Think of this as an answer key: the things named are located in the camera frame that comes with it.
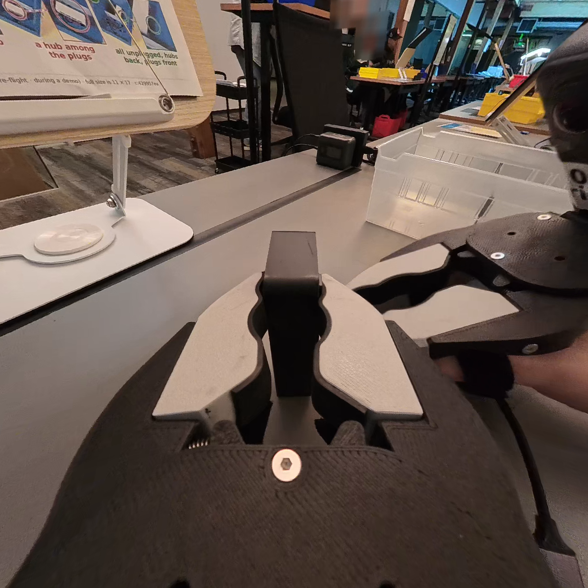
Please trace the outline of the white tablet stand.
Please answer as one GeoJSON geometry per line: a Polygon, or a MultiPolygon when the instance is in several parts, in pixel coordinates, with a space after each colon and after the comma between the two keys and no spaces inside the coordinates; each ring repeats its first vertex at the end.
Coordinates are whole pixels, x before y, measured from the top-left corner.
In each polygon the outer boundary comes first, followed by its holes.
{"type": "Polygon", "coordinates": [[[537,85],[538,77],[540,77],[540,70],[538,68],[531,75],[519,84],[509,95],[496,107],[496,109],[489,114],[485,119],[484,125],[498,132],[507,143],[519,146],[531,146],[530,139],[516,128],[515,124],[506,116],[506,112],[513,108],[521,100],[530,102],[530,111],[528,114],[539,114],[541,119],[545,115],[545,108],[541,97],[528,97],[527,94],[533,91],[537,85]]]}

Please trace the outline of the yellow storage bin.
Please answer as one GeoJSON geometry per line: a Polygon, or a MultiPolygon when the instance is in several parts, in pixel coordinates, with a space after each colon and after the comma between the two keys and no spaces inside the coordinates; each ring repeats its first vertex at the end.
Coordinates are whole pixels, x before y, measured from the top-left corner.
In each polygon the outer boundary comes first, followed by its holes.
{"type": "MultiPolygon", "coordinates": [[[[510,94],[508,93],[487,93],[481,103],[478,116],[489,116],[496,108],[507,101],[509,97],[510,94]]],[[[531,125],[545,117],[545,109],[539,96],[524,96],[513,106],[507,108],[503,115],[512,123],[531,125]]]]}
{"type": "Polygon", "coordinates": [[[362,79],[400,79],[401,81],[409,81],[416,79],[420,74],[421,71],[414,68],[361,67],[357,75],[362,79]]]}

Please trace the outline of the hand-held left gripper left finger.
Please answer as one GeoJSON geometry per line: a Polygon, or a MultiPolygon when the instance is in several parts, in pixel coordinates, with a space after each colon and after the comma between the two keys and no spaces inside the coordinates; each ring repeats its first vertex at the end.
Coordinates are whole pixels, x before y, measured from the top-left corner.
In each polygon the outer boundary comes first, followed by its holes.
{"type": "Polygon", "coordinates": [[[270,406],[263,273],[247,277],[198,317],[155,405],[156,420],[256,420],[270,406]]]}

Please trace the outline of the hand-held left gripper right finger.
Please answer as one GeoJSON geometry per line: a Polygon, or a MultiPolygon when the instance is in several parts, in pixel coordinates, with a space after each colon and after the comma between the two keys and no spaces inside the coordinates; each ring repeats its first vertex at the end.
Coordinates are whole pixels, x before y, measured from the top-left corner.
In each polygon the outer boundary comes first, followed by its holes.
{"type": "Polygon", "coordinates": [[[420,420],[421,403],[383,316],[326,273],[322,286],[318,381],[366,420],[420,420]]]}

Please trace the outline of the black rolling cart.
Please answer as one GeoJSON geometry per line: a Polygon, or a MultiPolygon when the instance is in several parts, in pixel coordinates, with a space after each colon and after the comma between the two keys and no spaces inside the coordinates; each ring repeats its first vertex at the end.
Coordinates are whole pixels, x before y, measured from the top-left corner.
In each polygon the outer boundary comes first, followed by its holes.
{"type": "Polygon", "coordinates": [[[215,174],[231,172],[250,166],[251,151],[246,151],[246,142],[250,139],[249,122],[244,114],[249,112],[246,104],[246,77],[240,76],[236,81],[230,81],[223,71],[215,71],[217,82],[217,97],[225,102],[220,117],[215,114],[210,117],[210,126],[215,148],[215,174]],[[217,137],[223,137],[229,142],[229,155],[220,156],[217,147],[217,137]]]}

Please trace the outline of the red storage bin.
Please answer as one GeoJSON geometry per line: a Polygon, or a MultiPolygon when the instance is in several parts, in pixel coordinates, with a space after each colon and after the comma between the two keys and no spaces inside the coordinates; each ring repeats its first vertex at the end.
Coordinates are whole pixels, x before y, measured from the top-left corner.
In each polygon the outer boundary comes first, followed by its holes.
{"type": "Polygon", "coordinates": [[[396,116],[378,115],[374,119],[371,136],[375,139],[380,139],[398,133],[405,124],[406,115],[406,111],[402,111],[396,116]]]}

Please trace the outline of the person's right hand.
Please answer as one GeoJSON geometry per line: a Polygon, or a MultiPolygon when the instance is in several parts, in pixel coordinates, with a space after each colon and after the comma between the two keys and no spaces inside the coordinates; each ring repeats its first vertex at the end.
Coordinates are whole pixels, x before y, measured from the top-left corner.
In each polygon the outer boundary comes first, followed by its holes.
{"type": "Polygon", "coordinates": [[[469,350],[435,363],[468,392],[500,399],[519,385],[587,413],[587,333],[568,348],[544,355],[507,356],[469,350]]]}

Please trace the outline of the clear plastic storage box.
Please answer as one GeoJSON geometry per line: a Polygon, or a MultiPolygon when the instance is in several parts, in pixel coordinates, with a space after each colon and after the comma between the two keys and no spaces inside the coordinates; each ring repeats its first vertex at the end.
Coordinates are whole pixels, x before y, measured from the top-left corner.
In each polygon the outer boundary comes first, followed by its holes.
{"type": "Polygon", "coordinates": [[[551,151],[420,128],[377,150],[366,221],[409,238],[571,209],[563,166],[551,151]]]}

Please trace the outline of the printed paper sheet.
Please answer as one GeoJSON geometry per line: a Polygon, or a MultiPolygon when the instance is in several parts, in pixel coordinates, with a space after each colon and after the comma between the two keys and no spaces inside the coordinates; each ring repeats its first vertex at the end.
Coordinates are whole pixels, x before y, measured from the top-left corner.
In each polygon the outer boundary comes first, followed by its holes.
{"type": "Polygon", "coordinates": [[[460,122],[449,122],[439,125],[440,130],[461,132],[470,135],[484,136],[487,138],[502,138],[501,134],[493,128],[481,125],[468,125],[460,122]]]}

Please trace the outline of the black usb hub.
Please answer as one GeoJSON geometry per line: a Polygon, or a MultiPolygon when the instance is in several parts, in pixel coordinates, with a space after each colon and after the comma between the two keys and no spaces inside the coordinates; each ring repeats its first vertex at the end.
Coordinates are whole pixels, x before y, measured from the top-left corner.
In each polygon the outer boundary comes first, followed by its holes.
{"type": "Polygon", "coordinates": [[[273,231],[261,294],[280,398],[311,396],[321,289],[316,233],[273,231]]]}

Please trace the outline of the wooden top desk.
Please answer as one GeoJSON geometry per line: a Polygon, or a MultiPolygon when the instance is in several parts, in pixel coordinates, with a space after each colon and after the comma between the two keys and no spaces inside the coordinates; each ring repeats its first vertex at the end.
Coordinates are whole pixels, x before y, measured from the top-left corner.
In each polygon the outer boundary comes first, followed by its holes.
{"type": "MultiPolygon", "coordinates": [[[[412,85],[423,85],[427,83],[426,79],[401,79],[401,78],[381,78],[372,79],[360,76],[350,78],[351,81],[358,82],[360,84],[367,85],[384,85],[384,86],[397,86],[397,87],[408,87],[412,85]]],[[[455,80],[455,76],[434,76],[430,79],[430,84],[444,84],[445,82],[452,82],[455,80]]]]}

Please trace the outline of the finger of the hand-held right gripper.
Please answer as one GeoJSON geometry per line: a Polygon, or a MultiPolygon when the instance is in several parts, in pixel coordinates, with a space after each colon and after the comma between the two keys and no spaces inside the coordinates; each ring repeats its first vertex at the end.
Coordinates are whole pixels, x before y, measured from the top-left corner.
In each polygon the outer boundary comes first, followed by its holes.
{"type": "Polygon", "coordinates": [[[518,307],[478,281],[440,290],[424,302],[383,312],[415,342],[435,335],[518,313],[518,307]]]}
{"type": "Polygon", "coordinates": [[[380,261],[354,277],[347,286],[358,291],[379,287],[393,279],[432,275],[442,270],[449,259],[449,249],[438,243],[380,261]]]}

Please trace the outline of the black panel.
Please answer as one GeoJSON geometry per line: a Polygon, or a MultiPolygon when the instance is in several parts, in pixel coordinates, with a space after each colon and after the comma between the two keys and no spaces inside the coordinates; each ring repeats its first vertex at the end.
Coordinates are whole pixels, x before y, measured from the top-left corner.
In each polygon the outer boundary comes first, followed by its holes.
{"type": "Polygon", "coordinates": [[[326,124],[348,126],[341,31],[278,2],[273,18],[293,140],[310,142],[326,124]]]}

